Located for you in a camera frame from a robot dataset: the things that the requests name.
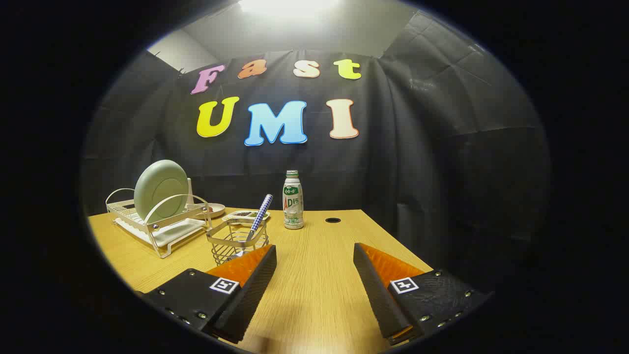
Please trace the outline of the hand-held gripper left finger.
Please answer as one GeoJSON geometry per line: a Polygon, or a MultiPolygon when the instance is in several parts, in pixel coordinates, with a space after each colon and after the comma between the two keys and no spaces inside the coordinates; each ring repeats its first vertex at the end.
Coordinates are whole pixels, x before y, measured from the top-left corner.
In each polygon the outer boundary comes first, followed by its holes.
{"type": "Polygon", "coordinates": [[[209,271],[189,268],[140,298],[214,338],[242,341],[277,266],[268,244],[209,271]]]}

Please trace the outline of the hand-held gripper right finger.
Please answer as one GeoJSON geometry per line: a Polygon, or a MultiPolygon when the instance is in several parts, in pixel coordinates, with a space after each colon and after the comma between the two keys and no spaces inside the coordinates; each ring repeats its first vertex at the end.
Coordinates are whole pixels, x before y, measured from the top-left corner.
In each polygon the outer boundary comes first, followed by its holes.
{"type": "Polygon", "coordinates": [[[442,332],[491,298],[444,269],[422,271],[363,243],[354,245],[353,264],[391,345],[442,332]]]}

